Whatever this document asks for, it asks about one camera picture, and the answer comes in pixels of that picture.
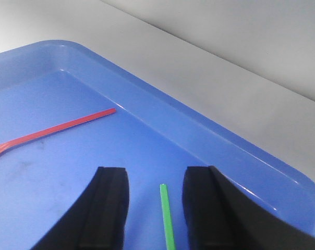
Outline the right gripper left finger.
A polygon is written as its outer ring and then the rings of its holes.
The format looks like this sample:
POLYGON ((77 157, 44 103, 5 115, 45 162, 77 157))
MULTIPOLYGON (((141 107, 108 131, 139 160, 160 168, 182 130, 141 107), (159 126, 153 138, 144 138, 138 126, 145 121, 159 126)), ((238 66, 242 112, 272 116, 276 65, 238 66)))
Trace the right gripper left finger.
POLYGON ((33 249, 123 249, 128 208, 126 169, 98 167, 85 190, 33 249))

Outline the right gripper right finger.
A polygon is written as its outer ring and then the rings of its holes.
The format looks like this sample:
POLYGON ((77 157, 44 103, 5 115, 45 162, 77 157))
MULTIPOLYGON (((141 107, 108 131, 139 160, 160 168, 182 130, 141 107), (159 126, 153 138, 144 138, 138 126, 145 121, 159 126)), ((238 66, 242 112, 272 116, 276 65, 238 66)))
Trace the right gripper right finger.
POLYGON ((215 166, 186 169, 182 201, 190 249, 315 249, 314 236, 266 211, 215 166))

